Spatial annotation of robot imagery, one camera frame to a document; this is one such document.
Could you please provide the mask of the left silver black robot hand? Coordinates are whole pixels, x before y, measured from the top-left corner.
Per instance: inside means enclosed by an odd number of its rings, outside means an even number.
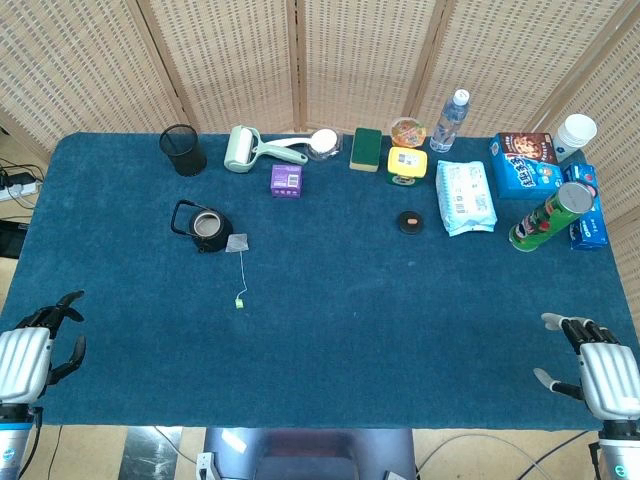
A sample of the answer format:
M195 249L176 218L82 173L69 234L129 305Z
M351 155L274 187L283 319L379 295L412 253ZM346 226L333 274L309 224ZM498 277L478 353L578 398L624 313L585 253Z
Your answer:
M1 334L3 405L32 404L47 387L79 369L86 354L86 337L83 335L76 338L67 362L54 367L51 357L63 320L84 321L84 317L72 307L72 303L83 295L82 290L66 294L56 304L36 310L24 317L14 329Z

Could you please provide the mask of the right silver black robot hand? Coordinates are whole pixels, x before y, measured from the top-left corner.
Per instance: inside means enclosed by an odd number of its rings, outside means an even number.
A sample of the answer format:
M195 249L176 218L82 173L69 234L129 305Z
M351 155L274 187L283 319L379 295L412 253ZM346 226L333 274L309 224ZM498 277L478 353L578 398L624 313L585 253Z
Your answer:
M533 370L549 391L583 401L601 421L639 419L639 367L632 350L620 343L607 327L584 317L543 313L550 331L561 331L576 354L580 383L552 378L541 368Z

